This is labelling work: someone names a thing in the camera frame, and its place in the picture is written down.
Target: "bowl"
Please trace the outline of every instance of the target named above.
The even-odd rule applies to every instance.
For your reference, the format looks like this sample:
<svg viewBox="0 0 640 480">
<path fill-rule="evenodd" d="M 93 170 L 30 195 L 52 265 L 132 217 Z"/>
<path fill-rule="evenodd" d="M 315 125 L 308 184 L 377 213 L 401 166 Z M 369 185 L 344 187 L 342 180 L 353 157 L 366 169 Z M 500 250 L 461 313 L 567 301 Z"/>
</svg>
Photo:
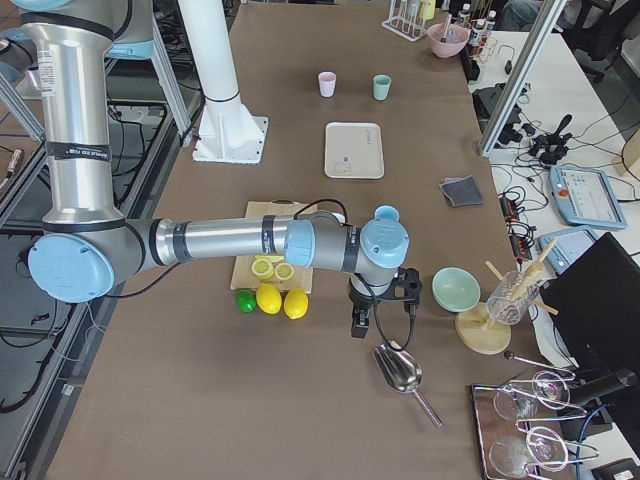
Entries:
<svg viewBox="0 0 640 480">
<path fill-rule="evenodd" d="M 453 35 L 459 39 L 456 43 L 442 43 L 440 39 L 442 38 L 442 29 L 444 28 L 443 23 L 436 23 L 435 25 L 431 25 L 427 29 L 427 40 L 429 43 L 429 48 L 433 52 L 436 57 L 440 58 L 449 58 L 453 57 L 460 53 L 460 51 L 464 48 L 469 40 L 469 30 L 466 28 L 462 28 L 460 25 L 451 25 L 450 35 Z"/>
<path fill-rule="evenodd" d="M 478 281 L 461 268 L 447 267 L 438 271 L 431 287 L 438 305 L 450 312 L 466 312 L 480 301 Z"/>
</svg>

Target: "black chair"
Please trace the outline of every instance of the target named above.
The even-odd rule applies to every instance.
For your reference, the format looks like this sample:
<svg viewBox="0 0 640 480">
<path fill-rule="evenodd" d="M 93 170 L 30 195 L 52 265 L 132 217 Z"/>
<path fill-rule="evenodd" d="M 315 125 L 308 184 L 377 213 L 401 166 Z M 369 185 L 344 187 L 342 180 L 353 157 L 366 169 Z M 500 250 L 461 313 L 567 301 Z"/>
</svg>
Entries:
<svg viewBox="0 0 640 480">
<path fill-rule="evenodd" d="M 594 83 L 601 82 L 606 70 L 613 66 L 620 56 L 624 41 L 633 38 L 630 37 L 627 27 L 636 15 L 640 14 L 640 0 L 627 0 L 620 8 L 614 10 L 615 3 L 616 0 L 582 0 L 582 8 L 575 26 L 562 33 L 572 51 L 583 50 L 593 61 L 604 60 L 613 55 L 605 71 L 581 65 L 585 73 L 595 75 Z M 584 28 L 585 20 L 592 8 L 601 10 L 603 14 L 593 26 Z"/>
</svg>

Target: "black monitor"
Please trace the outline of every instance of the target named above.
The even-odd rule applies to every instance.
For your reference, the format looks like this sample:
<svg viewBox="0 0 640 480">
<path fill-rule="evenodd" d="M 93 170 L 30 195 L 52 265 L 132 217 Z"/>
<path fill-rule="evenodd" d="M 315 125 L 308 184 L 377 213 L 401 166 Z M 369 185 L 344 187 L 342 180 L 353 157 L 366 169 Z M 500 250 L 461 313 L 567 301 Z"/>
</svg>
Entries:
<svg viewBox="0 0 640 480">
<path fill-rule="evenodd" d="M 578 374 L 628 368 L 640 376 L 640 267 L 613 235 L 605 233 L 541 294 L 560 312 L 552 319 Z M 603 401 L 640 455 L 640 385 Z"/>
</svg>

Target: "folded cloth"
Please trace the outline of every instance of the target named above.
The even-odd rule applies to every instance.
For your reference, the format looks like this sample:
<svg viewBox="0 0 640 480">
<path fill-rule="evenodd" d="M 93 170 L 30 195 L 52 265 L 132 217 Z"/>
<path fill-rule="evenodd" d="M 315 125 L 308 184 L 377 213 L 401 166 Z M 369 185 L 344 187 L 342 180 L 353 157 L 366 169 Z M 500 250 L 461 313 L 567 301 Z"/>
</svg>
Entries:
<svg viewBox="0 0 640 480">
<path fill-rule="evenodd" d="M 484 204 L 484 197 L 471 175 L 465 178 L 445 178 L 438 187 L 452 207 Z"/>
</svg>

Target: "green bowl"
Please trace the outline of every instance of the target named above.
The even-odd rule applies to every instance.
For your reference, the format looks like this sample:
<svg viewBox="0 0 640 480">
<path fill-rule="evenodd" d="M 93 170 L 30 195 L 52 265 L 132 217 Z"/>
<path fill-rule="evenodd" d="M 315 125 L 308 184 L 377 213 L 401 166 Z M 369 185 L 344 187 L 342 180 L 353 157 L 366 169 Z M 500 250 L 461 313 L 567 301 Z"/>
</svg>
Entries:
<svg viewBox="0 0 640 480">
<path fill-rule="evenodd" d="M 466 312 L 480 301 L 478 281 L 461 268 L 443 268 L 433 277 L 431 288 L 438 305 L 450 312 Z"/>
</svg>

